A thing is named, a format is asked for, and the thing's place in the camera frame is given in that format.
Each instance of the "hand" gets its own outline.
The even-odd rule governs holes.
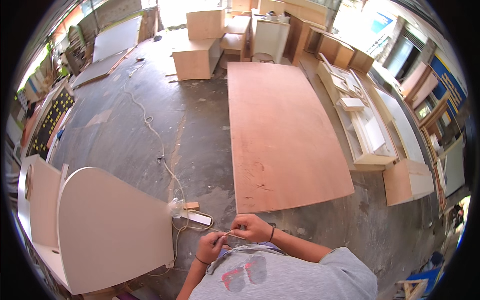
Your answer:
[[[231,233],[254,242],[269,241],[272,236],[272,226],[257,215],[237,215],[232,222]]]
[[[200,238],[198,242],[197,254],[199,260],[211,264],[216,260],[222,250],[222,246],[227,243],[225,232],[210,232]]]

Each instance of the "plastic bag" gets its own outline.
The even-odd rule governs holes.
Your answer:
[[[172,201],[168,203],[168,207],[170,208],[170,215],[172,218],[178,219],[181,217],[181,212],[185,207],[185,202],[183,199],[173,198]]]

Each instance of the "gray t-shirt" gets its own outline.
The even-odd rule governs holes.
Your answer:
[[[319,263],[250,244],[213,262],[190,295],[196,299],[375,299],[377,277],[346,247]]]

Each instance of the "electrical cable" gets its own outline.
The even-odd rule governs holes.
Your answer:
[[[167,171],[169,172],[170,176],[172,177],[172,179],[174,179],[179,188],[175,191],[175,195],[177,194],[178,190],[180,190],[180,193],[183,197],[183,200],[185,201],[185,193],[183,192],[183,187],[182,187],[182,184],[180,183],[180,180],[177,178],[177,176],[175,176],[175,174],[172,172],[172,170],[167,166],[167,163],[166,163],[166,158],[165,158],[165,147],[163,146],[163,140],[162,138],[160,137],[160,135],[158,134],[158,132],[152,128],[152,126],[150,125],[150,123],[153,121],[153,117],[152,116],[148,116],[147,117],[147,113],[146,113],[146,109],[145,107],[140,103],[140,102],[137,102],[135,100],[135,96],[133,95],[132,92],[130,91],[127,91],[125,90],[125,86],[127,85],[127,82],[130,80],[130,78],[132,77],[133,73],[135,73],[139,68],[143,67],[145,64],[142,64],[141,66],[139,66],[138,68],[136,68],[135,70],[133,70],[130,75],[128,75],[128,79],[125,81],[125,83],[123,84],[122,86],[122,90],[124,93],[126,94],[129,94],[130,97],[132,98],[132,101],[140,106],[140,108],[142,109],[143,113],[144,113],[144,123],[145,125],[148,127],[148,129],[150,129],[157,137],[158,137],[158,140],[160,141],[160,144],[162,146],[162,156],[157,160],[157,162],[161,165],[163,163],[163,165],[165,166],[165,169],[167,169]],[[173,263],[175,263],[175,261],[177,260],[177,255],[178,255],[178,242],[179,242],[179,235],[182,231],[186,230],[187,228],[190,228],[190,229],[196,229],[196,230],[208,230],[208,229],[212,229],[212,230],[215,230],[215,231],[218,231],[218,232],[222,232],[221,230],[218,230],[218,229],[215,229],[213,228],[213,224],[214,224],[214,219],[211,215],[209,214],[206,214],[206,213],[202,213],[202,212],[199,212],[199,211],[196,211],[196,210],[192,210],[192,209],[186,209],[187,212],[191,211],[191,212],[195,212],[196,214],[201,214],[201,215],[204,215],[204,216],[207,216],[207,217],[210,217],[212,219],[212,223],[205,227],[205,228],[202,228],[202,227],[194,227],[194,226],[189,226],[189,221],[190,219],[188,218],[188,213],[186,214],[186,219],[187,219],[187,223],[184,225],[184,226],[181,226],[180,228],[177,228],[177,226],[175,226],[175,224],[173,223],[173,220],[172,220],[172,226],[178,231],[177,232],[177,236],[175,238],[175,256],[173,258]],[[152,277],[158,277],[158,276],[162,276],[164,274],[166,274],[168,271],[170,271],[170,268],[168,268],[165,272],[161,273],[161,274],[149,274],[149,273],[146,273],[146,275],[149,275],[149,276],[152,276]]]

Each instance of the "black bracelet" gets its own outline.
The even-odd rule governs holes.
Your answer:
[[[209,265],[209,264],[207,264],[207,263],[205,263],[205,262],[202,262],[200,259],[198,259],[198,257],[197,257],[196,254],[195,254],[195,258],[197,259],[197,261],[199,261],[199,262],[201,262],[201,263],[203,263],[203,264]]]
[[[272,241],[272,238],[273,238],[273,232],[275,231],[275,227],[272,227],[272,235],[270,236],[270,239],[268,240],[268,242],[271,242]]]

